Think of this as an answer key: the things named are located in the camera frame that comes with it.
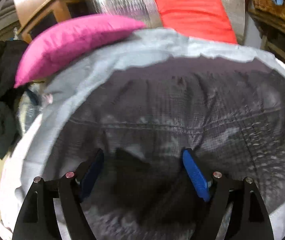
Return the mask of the dark quilted zip jacket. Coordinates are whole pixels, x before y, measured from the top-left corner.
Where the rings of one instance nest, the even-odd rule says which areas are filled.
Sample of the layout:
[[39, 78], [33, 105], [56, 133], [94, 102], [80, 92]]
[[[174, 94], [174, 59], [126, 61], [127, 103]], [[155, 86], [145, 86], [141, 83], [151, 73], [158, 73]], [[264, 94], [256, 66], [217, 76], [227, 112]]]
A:
[[105, 163], [84, 213], [98, 239], [188, 239], [204, 214], [181, 163], [191, 148], [223, 174], [252, 177], [269, 212], [285, 201], [285, 77], [259, 60], [169, 58], [117, 70], [60, 132], [43, 176]]

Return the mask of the grey blanket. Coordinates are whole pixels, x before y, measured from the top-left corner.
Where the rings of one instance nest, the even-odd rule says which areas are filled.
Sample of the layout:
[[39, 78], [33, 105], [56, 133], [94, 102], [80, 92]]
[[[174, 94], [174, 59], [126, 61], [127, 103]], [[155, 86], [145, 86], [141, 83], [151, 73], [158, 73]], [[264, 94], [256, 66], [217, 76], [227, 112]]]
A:
[[[86, 53], [52, 79], [45, 90], [42, 113], [4, 165], [0, 182], [0, 212], [4, 226], [14, 229], [33, 179], [36, 176], [45, 179], [44, 168], [60, 132], [91, 92], [117, 70], [144, 68], [181, 57], [223, 58], [240, 63], [259, 60], [285, 77], [285, 64], [267, 51], [188, 38], [170, 29], [135, 31], [122, 42]], [[285, 236], [285, 201], [268, 213], [275, 239], [282, 239]]]

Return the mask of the black puffer jacket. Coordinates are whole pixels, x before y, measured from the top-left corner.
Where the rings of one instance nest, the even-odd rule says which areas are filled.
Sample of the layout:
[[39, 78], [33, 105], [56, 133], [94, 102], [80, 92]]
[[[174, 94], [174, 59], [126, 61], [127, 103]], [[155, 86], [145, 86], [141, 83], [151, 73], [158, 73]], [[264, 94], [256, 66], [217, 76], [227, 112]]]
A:
[[14, 88], [14, 84], [18, 64], [27, 47], [24, 41], [0, 41], [0, 159], [19, 135], [15, 112], [25, 88]]

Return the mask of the wooden side table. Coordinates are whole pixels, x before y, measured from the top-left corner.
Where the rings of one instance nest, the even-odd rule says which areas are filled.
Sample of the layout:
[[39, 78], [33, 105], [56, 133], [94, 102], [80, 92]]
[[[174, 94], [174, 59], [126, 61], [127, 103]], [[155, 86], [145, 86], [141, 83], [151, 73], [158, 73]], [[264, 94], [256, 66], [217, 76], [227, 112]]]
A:
[[285, 21], [267, 12], [249, 9], [262, 36], [261, 49], [273, 53], [285, 63]]

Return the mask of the magenta pillow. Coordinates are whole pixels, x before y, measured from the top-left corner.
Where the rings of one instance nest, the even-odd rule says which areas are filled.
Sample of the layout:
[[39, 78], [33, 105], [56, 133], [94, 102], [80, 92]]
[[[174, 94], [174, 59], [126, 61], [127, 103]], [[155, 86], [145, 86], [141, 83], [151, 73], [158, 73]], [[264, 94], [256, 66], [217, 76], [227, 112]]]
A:
[[98, 47], [123, 40], [146, 25], [133, 18], [95, 14], [73, 18], [39, 34], [28, 45], [15, 75], [15, 88], [46, 78]]

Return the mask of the red cushion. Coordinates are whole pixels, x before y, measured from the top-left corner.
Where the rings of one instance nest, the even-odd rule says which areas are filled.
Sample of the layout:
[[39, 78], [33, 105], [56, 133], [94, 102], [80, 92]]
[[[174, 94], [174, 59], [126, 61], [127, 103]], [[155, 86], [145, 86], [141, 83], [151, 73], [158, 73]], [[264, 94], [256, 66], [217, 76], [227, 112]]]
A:
[[154, 0], [162, 25], [188, 36], [236, 44], [221, 0]]

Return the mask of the wooden cabinet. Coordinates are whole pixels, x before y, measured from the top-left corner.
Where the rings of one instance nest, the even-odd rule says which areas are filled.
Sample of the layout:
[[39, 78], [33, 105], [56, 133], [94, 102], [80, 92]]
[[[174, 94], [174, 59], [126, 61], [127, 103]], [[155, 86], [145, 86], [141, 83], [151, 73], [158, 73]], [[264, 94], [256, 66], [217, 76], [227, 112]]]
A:
[[85, 0], [13, 0], [21, 28], [18, 35], [30, 43], [47, 28], [89, 14]]

